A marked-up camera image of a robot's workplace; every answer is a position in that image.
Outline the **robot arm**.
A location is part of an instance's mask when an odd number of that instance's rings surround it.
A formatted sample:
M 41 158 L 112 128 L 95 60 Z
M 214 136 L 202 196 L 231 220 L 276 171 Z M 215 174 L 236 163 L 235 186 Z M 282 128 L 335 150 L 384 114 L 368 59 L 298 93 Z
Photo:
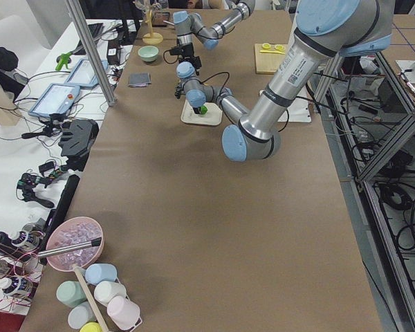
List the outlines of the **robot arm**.
M 200 14 L 186 10 L 173 13 L 173 23 L 176 31 L 176 46 L 169 49 L 169 54 L 177 56 L 179 63 L 189 62 L 199 75 L 202 67 L 199 56 L 194 53 L 192 35 L 208 49 L 214 49 L 219 40 L 228 34 L 236 24 L 249 18 L 255 9 L 255 1 L 238 1 L 235 8 L 212 26 L 206 26 Z
M 230 160 L 269 158 L 281 144 L 276 122 L 322 62 L 336 55 L 370 55 L 390 45 L 394 6 L 381 0 L 300 1 L 294 42 L 252 110 L 230 89 L 203 84 L 189 62 L 176 68 L 178 87 L 193 109 L 213 102 L 233 121 L 221 139 Z

